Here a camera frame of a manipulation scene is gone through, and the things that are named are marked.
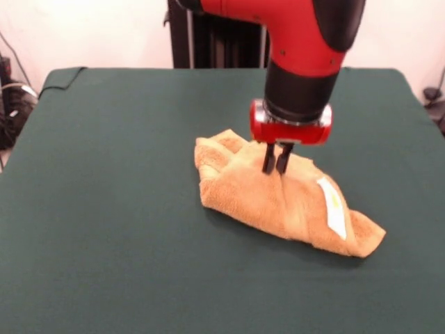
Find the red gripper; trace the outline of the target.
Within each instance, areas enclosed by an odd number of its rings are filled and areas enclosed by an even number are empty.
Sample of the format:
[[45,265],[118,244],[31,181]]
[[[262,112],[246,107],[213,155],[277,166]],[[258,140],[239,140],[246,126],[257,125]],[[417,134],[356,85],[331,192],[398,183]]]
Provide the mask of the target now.
[[[291,143],[322,145],[327,141],[331,128],[332,108],[329,104],[317,120],[309,123],[291,123],[274,118],[262,99],[254,99],[250,105],[251,137],[257,142],[267,143],[263,173],[272,173],[276,164],[278,173],[285,174],[291,155]],[[275,143],[285,143],[277,162]]]

